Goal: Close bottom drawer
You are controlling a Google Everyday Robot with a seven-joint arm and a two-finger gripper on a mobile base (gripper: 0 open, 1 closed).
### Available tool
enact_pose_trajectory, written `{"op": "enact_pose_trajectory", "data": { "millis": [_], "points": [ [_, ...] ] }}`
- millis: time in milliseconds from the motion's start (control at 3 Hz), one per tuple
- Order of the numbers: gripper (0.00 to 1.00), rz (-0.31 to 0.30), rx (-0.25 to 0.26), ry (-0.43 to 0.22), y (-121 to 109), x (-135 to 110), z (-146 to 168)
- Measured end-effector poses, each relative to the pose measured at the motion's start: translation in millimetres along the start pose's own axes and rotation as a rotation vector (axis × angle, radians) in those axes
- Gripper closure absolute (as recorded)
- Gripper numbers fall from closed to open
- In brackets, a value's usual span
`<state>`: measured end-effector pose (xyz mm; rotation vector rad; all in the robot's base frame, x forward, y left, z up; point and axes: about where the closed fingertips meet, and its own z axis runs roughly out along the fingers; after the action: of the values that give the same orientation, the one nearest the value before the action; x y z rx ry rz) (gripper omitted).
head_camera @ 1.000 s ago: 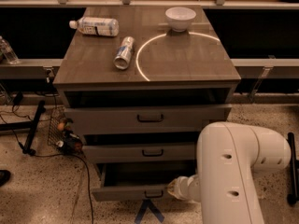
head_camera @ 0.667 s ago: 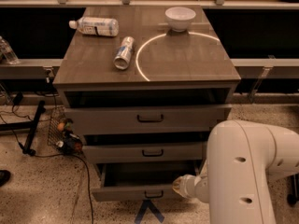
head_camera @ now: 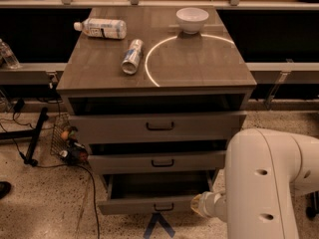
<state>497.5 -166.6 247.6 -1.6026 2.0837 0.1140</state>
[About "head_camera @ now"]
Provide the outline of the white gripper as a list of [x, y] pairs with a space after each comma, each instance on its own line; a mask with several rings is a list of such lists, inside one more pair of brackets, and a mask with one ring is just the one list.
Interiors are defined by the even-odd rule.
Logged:
[[218, 218], [227, 221], [226, 196], [224, 192], [203, 192], [190, 201], [190, 208], [205, 218]]

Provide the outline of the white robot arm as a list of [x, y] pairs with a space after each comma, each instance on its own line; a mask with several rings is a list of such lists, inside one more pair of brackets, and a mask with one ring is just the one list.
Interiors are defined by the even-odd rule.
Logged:
[[205, 218], [227, 223], [228, 239], [299, 239], [292, 197], [319, 190], [319, 139], [250, 128], [225, 155], [225, 190], [190, 203]]

